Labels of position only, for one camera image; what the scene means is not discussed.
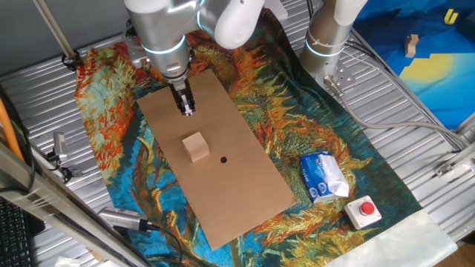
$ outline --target yellow pattern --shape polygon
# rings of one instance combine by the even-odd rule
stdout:
[[[400,77],[405,81],[431,83],[444,79],[452,70],[452,54],[431,54],[429,59],[414,59]]]

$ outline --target blue and white carton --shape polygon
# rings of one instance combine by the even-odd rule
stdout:
[[[350,186],[330,152],[305,155],[300,166],[314,203],[348,197]]]

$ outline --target keyboard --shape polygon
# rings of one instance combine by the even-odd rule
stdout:
[[[33,267],[26,214],[0,197],[0,266]]]

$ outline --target wooden cube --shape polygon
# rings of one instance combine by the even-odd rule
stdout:
[[[182,142],[191,162],[196,162],[209,155],[209,146],[200,132],[185,138]]]

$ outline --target cardboard board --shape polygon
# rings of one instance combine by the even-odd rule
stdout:
[[[213,71],[189,82],[193,116],[181,115],[169,88],[137,102],[215,250],[296,200]],[[191,162],[182,140],[197,132],[208,143],[209,155]]]

